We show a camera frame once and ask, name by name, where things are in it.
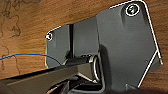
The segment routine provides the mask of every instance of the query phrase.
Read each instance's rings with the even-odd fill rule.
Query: gray panel
[[[50,33],[53,35],[53,39],[51,41],[47,40],[47,55],[57,59],[62,64],[70,50],[69,25],[64,25],[50,31]],[[46,63],[49,68],[59,66],[56,61],[50,58],[46,58]]]
[[[134,3],[140,6],[135,16],[126,15],[127,4],[96,16],[100,45],[109,57],[111,88],[116,91],[125,91],[126,84],[138,86],[156,51],[145,6],[142,2]]]
[[[74,24],[74,55],[95,55],[98,53],[96,17]]]

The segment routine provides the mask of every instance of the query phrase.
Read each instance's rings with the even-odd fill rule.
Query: wooden table
[[[45,36],[57,26],[95,16],[127,0],[0,0],[0,57],[45,54]],[[145,89],[168,91],[168,0],[145,0],[164,65],[148,73]],[[15,56],[0,62],[0,78],[46,69],[45,58]]]

